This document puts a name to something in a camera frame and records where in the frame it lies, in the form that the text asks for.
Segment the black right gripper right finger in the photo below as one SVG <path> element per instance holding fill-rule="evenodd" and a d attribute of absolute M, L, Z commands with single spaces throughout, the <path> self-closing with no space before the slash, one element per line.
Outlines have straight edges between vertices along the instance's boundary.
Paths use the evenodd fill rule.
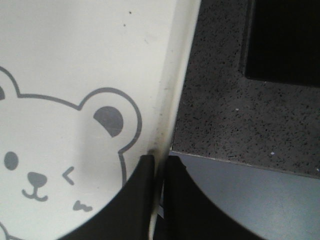
<path fill-rule="evenodd" d="M 232 219 L 201 191 L 176 155 L 164 168 L 163 216 L 155 240 L 259 240 L 260 236 Z"/>

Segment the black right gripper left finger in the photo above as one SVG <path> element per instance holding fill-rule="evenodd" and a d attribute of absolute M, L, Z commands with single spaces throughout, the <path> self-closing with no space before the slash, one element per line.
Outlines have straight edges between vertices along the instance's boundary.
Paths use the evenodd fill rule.
<path fill-rule="evenodd" d="M 118 194 L 63 240 L 147 240 L 154 200 L 155 158 L 142 155 Z"/>

